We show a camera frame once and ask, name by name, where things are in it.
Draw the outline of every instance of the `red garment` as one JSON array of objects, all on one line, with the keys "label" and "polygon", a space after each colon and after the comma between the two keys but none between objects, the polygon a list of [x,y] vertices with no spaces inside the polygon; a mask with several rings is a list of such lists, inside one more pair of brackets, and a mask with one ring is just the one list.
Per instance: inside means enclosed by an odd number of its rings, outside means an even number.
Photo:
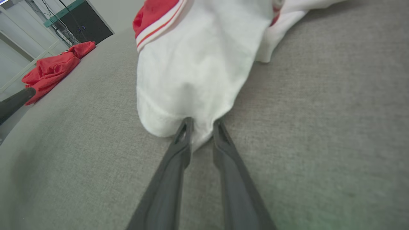
[{"label": "red garment", "polygon": [[67,76],[91,50],[95,49],[95,42],[88,41],[72,46],[68,51],[54,57],[37,61],[37,66],[21,79],[26,88],[33,87],[36,94],[26,106],[37,102],[42,96],[52,90],[65,76]]},{"label": "red garment", "polygon": [[178,2],[179,0],[146,0],[144,6],[138,11],[132,23],[135,38],[138,37],[145,28],[165,15]]}]

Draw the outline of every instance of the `red and white cloth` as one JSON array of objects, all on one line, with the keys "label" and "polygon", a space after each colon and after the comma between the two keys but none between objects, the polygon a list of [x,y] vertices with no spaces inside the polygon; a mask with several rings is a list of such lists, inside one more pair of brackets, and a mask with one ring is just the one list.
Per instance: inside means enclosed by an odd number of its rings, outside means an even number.
[{"label": "red and white cloth", "polygon": [[[196,150],[211,137],[213,122],[232,108],[253,62],[266,61],[277,41],[301,19],[287,17],[283,10],[305,15],[314,6],[336,1],[146,0],[133,22],[143,126],[166,137],[183,118],[193,117]],[[279,30],[268,33],[278,24]]]}]

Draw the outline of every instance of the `gray fabric surface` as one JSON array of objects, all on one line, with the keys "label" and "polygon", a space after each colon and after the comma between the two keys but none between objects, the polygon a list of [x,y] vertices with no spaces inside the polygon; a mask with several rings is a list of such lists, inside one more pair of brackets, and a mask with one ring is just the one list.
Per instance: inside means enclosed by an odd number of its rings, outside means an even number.
[{"label": "gray fabric surface", "polygon": [[[312,11],[256,63],[225,118],[280,230],[409,229],[409,4]],[[0,229],[122,230],[170,140],[136,111],[132,30],[115,34],[0,147]],[[207,143],[180,229],[223,229]]]}]

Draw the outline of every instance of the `white stripe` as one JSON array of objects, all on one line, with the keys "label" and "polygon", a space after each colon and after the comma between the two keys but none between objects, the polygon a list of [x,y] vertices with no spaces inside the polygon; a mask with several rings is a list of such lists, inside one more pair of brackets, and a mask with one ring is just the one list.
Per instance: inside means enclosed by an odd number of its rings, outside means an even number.
[{"label": "white stripe", "polygon": [[175,20],[178,18],[180,15],[180,12],[182,12],[183,7],[185,6],[187,0],[180,0],[172,9],[170,9],[165,15],[163,15],[161,18],[159,18],[157,21],[149,25],[147,28],[145,28],[137,37],[136,37],[136,44],[140,44],[141,41],[148,36],[150,33],[155,31],[157,28],[161,27],[163,24],[169,21],[169,23],[162,27],[160,30],[156,31],[154,34],[149,36],[147,39],[145,39],[142,44],[139,45],[138,47],[138,52],[142,49],[144,45],[152,41],[153,39],[157,38],[163,31],[165,31],[169,26],[171,26]]}]

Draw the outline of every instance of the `white towel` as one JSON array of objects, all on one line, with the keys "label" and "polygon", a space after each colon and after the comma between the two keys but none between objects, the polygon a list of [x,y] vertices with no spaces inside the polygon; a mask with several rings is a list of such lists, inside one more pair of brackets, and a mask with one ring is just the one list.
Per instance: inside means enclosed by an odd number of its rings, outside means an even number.
[{"label": "white towel", "polygon": [[143,126],[167,137],[183,118],[193,117],[196,150],[211,137],[213,122],[232,108],[254,60],[270,61],[286,31],[309,9],[337,1],[287,0],[268,28],[272,0],[188,0],[176,21],[140,51],[137,108]]}]

